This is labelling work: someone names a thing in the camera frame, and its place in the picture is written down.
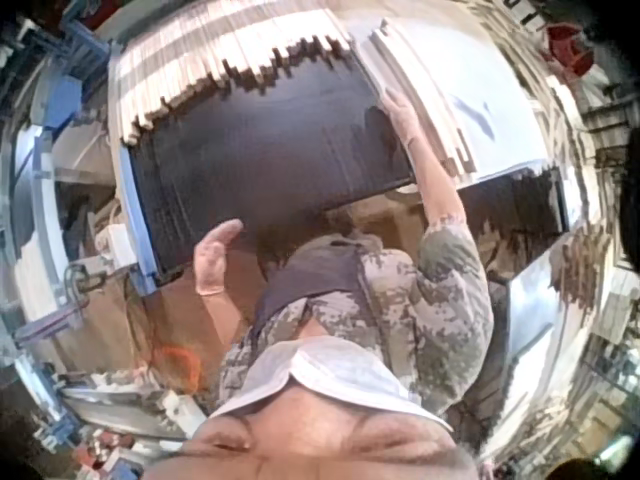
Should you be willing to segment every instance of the camouflage jacket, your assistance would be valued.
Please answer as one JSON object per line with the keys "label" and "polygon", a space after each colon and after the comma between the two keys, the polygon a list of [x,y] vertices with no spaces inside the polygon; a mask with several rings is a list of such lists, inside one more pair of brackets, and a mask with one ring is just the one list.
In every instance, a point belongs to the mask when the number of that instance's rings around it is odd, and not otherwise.
{"label": "camouflage jacket", "polygon": [[210,392],[216,408],[241,388],[255,358],[293,339],[311,317],[329,334],[376,354],[427,410],[440,414],[460,400],[480,372],[493,329],[487,281],[468,227],[455,220],[429,227],[417,266],[405,252],[383,249],[379,239],[363,244],[375,324],[362,319],[347,292],[290,303],[257,343],[247,335],[227,353]]}

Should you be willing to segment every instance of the hand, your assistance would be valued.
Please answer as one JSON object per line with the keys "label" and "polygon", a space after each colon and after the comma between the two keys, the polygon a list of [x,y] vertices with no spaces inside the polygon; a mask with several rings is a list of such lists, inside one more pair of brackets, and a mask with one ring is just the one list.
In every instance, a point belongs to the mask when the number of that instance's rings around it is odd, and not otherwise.
{"label": "hand", "polygon": [[227,246],[243,228],[240,220],[228,220],[207,233],[196,245],[193,252],[193,271],[198,294],[216,295],[224,292]]}
{"label": "hand", "polygon": [[407,97],[396,90],[387,88],[380,101],[405,148],[409,146],[411,140],[422,136],[418,114]]}

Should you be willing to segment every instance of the worker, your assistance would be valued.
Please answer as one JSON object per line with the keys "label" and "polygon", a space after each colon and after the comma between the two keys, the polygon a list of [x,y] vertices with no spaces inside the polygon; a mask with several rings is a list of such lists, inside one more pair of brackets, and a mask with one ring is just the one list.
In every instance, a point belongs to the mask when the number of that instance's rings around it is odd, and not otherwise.
{"label": "worker", "polygon": [[196,290],[230,348],[217,409],[148,480],[478,478],[443,412],[482,366],[487,281],[460,197],[401,94],[381,101],[413,160],[429,223],[418,264],[372,235],[300,247],[269,279],[251,329],[225,291],[239,220],[195,248]]}

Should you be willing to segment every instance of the black panel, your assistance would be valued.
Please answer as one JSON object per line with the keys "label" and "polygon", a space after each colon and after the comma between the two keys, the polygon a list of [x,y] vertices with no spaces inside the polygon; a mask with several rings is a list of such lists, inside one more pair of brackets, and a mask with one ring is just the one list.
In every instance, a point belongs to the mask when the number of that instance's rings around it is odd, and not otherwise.
{"label": "black panel", "polygon": [[406,155],[360,65],[303,60],[266,91],[233,87],[159,121],[131,149],[161,273],[215,224],[248,236],[404,185]]}

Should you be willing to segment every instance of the sleeve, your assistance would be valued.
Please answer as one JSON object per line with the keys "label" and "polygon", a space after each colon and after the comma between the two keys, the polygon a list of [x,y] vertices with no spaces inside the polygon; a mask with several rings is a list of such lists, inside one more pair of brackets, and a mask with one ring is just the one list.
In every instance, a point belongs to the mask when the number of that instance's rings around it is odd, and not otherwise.
{"label": "sleeve", "polygon": [[423,406],[441,413],[477,378],[493,331],[487,279],[464,221],[427,229],[414,293],[416,387]]}

